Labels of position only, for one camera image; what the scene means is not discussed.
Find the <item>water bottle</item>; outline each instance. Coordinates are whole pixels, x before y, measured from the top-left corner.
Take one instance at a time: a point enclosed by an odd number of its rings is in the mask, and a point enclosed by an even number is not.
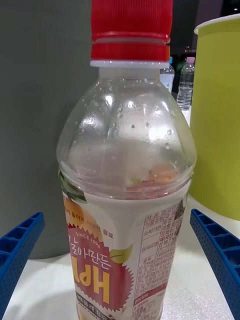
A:
[[[160,82],[172,9],[172,0],[92,0],[99,77],[57,145],[79,320],[162,314],[196,162],[190,129]]]
[[[172,63],[173,57],[171,56],[169,60],[169,67],[160,70],[160,81],[170,93],[172,93],[175,75],[174,68],[171,66]]]
[[[186,58],[186,64],[181,70],[176,102],[182,110],[188,110],[192,104],[195,69],[194,62],[194,56],[188,56]]]

